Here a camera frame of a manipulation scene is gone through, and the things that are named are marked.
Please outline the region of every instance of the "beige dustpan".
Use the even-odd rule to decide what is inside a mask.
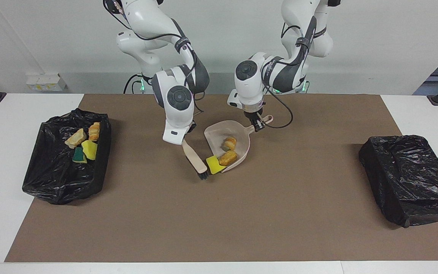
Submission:
[[[264,123],[269,124],[271,121],[273,121],[273,116],[271,115],[263,118]],[[205,129],[205,138],[216,157],[220,157],[225,153],[221,148],[224,139],[233,136],[237,140],[235,151],[238,154],[238,160],[221,172],[231,170],[245,160],[251,143],[249,135],[253,132],[254,126],[243,127],[243,125],[233,120],[222,121]]]

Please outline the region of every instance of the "white table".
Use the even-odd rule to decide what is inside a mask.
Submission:
[[[33,197],[21,191],[40,123],[78,107],[83,95],[8,94],[0,103],[0,273],[432,274],[438,261],[224,263],[3,263]],[[427,138],[438,156],[438,107],[426,97],[382,96],[404,135]]]

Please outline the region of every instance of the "black plastic bag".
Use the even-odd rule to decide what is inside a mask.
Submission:
[[[438,222],[438,158],[424,137],[371,137],[359,151],[374,198],[390,222]]]
[[[74,150],[64,142],[80,128],[100,122],[96,160],[74,163]],[[23,182],[23,191],[50,204],[66,204],[101,191],[111,148],[111,124],[107,114],[75,109],[40,126]]]

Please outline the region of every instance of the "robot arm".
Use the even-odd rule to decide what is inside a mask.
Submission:
[[[325,57],[332,50],[332,38],[327,33],[328,7],[341,0],[284,0],[281,11],[285,21],[281,41],[288,59],[259,52],[236,68],[236,90],[228,104],[242,109],[255,130],[264,123],[259,119],[263,108],[263,91],[270,88],[287,93],[303,83],[308,66],[307,55]]]
[[[160,0],[105,0],[108,11],[122,14],[130,29],[120,33],[118,45],[135,57],[151,85],[155,99],[165,109],[163,140],[181,145],[185,134],[193,129],[194,95],[205,92],[209,74],[198,59],[180,26],[163,13]],[[184,64],[162,70],[160,61],[150,50],[171,43]]]

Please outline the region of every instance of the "croissant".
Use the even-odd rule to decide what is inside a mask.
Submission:
[[[235,151],[230,150],[224,153],[224,155],[219,158],[219,165],[229,166],[232,163],[236,162],[237,159],[238,159],[238,154]]]
[[[101,124],[99,122],[95,122],[89,127],[89,141],[97,141],[97,139],[99,139],[100,126]]]
[[[86,133],[84,129],[81,128],[76,133],[74,133],[70,138],[65,141],[65,144],[68,145],[71,149],[74,149],[76,146],[80,145],[85,139],[87,139]]]
[[[228,137],[224,139],[224,143],[222,143],[222,150],[224,151],[230,151],[236,149],[236,138],[234,137]]]

